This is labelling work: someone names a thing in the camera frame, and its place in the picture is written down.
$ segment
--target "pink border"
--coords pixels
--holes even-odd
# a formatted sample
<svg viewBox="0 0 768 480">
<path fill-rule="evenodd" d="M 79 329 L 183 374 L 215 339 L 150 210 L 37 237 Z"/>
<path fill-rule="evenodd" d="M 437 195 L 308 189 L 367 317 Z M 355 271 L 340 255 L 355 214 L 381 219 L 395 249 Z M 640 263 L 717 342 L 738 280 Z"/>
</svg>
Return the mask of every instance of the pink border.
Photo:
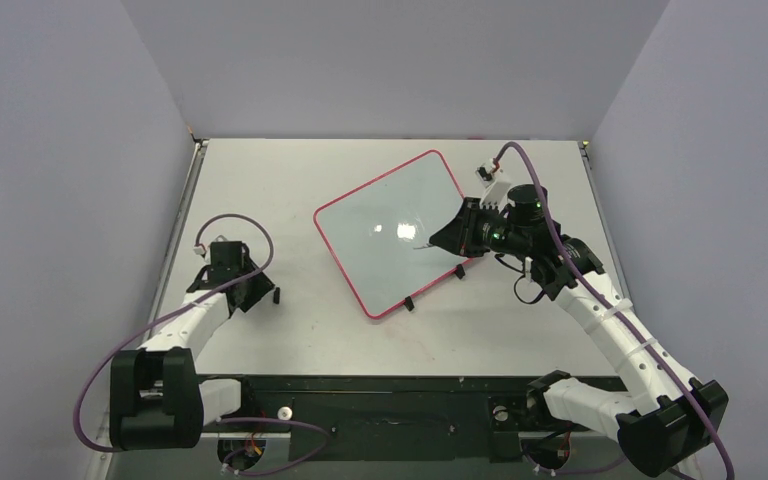
<svg viewBox="0 0 768 480">
<path fill-rule="evenodd" d="M 393 172 L 395 172 L 395 171 L 397 171 L 397 170 L 399 170 L 401 168 L 404 168 L 404 167 L 410 165 L 411 163 L 419 160 L 420 158 L 422 158 L 422 157 L 424 157 L 424 156 L 426 156 L 426 155 L 428 155 L 430 153 L 436 153 L 437 156 L 440 157 L 440 160 L 443 162 L 443 166 L 446 167 L 446 171 L 449 172 L 449 176 L 452 177 L 452 183 L 455 184 L 455 188 L 458 189 L 458 193 L 461 195 L 461 198 L 463 198 L 463 196 L 464 196 L 463 195 L 463 191 L 461 191 L 461 187 L 460 187 L 460 185 L 458 185 L 458 181 L 455 180 L 455 175 L 452 173 L 452 169 L 449 168 L 449 164 L 446 163 L 446 159 L 443 158 L 443 154 L 440 153 L 438 150 L 433 150 L 432 149 L 432 150 L 429 150 L 429 151 L 427 151 L 425 153 L 420 154 L 417 157 L 414 157 L 414 158 L 408 160 L 407 162 L 399 165 L 398 167 L 393 168 L 392 170 L 390 170 L 388 172 L 385 172 L 385 173 L 383 173 L 383 174 L 373 178 L 372 180 L 364 183 L 363 185 L 361 185 L 361 186 L 359 186 L 359 187 L 357 187 L 357 188 L 355 188 L 353 190 L 350 190 L 348 193 L 340 195 L 339 197 L 335 198 L 334 200 L 331 200 L 330 202 L 326 203 L 325 205 L 317 208 L 316 211 L 313 212 L 313 223 L 314 223 L 314 225 L 316 225 L 316 229 L 319 230 L 319 235 L 322 236 L 322 240 L 325 241 L 325 245 L 328 247 L 328 251 L 331 252 L 331 256 L 334 257 L 334 261 L 337 262 L 337 267 L 340 269 L 340 273 L 343 274 L 343 278 L 345 278 L 346 282 L 348 282 L 349 288 L 352 289 L 352 293 L 354 294 L 355 298 L 357 299 L 358 303 L 360 304 L 360 308 L 363 309 L 363 313 L 365 313 L 367 317 L 369 317 L 369 318 L 371 318 L 373 320 L 381 319 L 382 317 L 384 317 L 388 313 L 390 313 L 393 310 L 395 310 L 395 309 L 401 307 L 402 305 L 404 305 L 405 301 L 402 300 L 401 302 L 393 305 L 392 307 L 388 308 L 387 310 L 384 310 L 384 312 L 380 313 L 379 315 L 372 315 L 372 314 L 370 314 L 369 311 L 366 309 L 366 305 L 364 305 L 363 301 L 361 301 L 360 295 L 358 295 L 357 290 L 355 290 L 355 286 L 352 284 L 352 281 L 349 278 L 349 275 L 346 273 L 346 270 L 343 268 L 343 264 L 340 263 L 340 260 L 337 258 L 337 255 L 334 253 L 334 249 L 331 248 L 331 243 L 328 241 L 328 238 L 325 236 L 325 232 L 322 231 L 322 227 L 319 226 L 319 222 L 317 221 L 316 216 L 319 215 L 319 212 L 321 212 L 326 207 L 329 207 L 329 206 L 339 202 L 340 200 L 348 197 L 349 195 L 357 192 L 358 190 L 360 190 L 362 188 L 368 187 L 369 185 L 377 182 L 378 180 L 381 180 L 382 178 L 386 177 L 387 175 L 390 175 L 391 173 L 393 173 Z M 466 260 L 464 260 L 462 265 L 467 265 L 471 261 L 472 261 L 471 258 L 467 258 Z M 455 273 L 456 269 L 457 269 L 457 267 L 452 268 L 451 270 L 449 270 L 448 272 L 444 273 L 443 275 L 441 275 L 440 277 L 438 277 L 436 280 L 432 281 L 428 285 L 426 285 L 426 286 L 420 288 L 419 290 L 413 292 L 412 294 L 410 294 L 410 296 L 411 297 L 415 297 L 415 296 L 419 295 L 420 293 L 428 290 L 431 286 L 436 285 L 437 283 L 442 281 L 444 278 L 446 278 L 446 277 L 452 275 L 453 273 Z"/>
</svg>

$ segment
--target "tabletop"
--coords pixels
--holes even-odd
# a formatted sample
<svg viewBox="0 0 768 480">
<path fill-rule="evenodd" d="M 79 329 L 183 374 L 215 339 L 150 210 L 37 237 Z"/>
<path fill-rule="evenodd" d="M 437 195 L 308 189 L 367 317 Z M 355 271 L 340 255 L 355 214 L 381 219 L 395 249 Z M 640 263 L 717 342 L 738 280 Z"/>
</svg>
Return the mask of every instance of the tabletop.
<svg viewBox="0 0 768 480">
<path fill-rule="evenodd" d="M 522 141 L 563 231 L 585 241 L 617 283 L 606 232 L 579 147 L 572 141 Z M 185 209 L 181 240 L 165 279 L 160 312 L 180 305 L 203 261 L 191 249 L 198 228 L 220 213 L 255 218 L 270 232 L 266 270 L 281 287 L 222 325 L 196 361 L 202 374 L 541 376 L 615 375 L 579 325 L 548 299 L 523 305 L 517 278 L 492 256 L 471 262 L 381 320 L 358 305 L 313 222 L 325 203 L 428 150 L 445 158 L 467 196 L 480 196 L 479 164 L 504 144 L 494 140 L 211 139 Z M 514 184 L 530 183 L 513 150 L 502 166 Z M 221 220 L 205 233 L 242 240 L 252 258 L 267 255 L 260 232 Z M 538 292 L 522 287 L 523 297 Z"/>
</svg>

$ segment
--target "gray wall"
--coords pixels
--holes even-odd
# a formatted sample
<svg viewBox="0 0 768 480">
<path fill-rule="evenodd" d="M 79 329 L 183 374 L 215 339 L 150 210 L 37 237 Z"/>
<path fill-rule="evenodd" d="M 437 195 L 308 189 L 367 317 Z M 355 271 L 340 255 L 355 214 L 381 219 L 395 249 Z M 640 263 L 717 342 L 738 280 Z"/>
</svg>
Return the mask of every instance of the gray wall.
<svg viewBox="0 0 768 480">
<path fill-rule="evenodd" d="M 200 137 L 590 138 L 667 0 L 123 0 Z"/>
<path fill-rule="evenodd" d="M 118 1 L 0 1 L 0 479 L 83 478 L 71 407 L 146 320 L 191 154 Z"/>
<path fill-rule="evenodd" d="M 592 145 L 638 313 L 725 386 L 738 476 L 768 478 L 768 1 L 672 0 Z"/>
</svg>

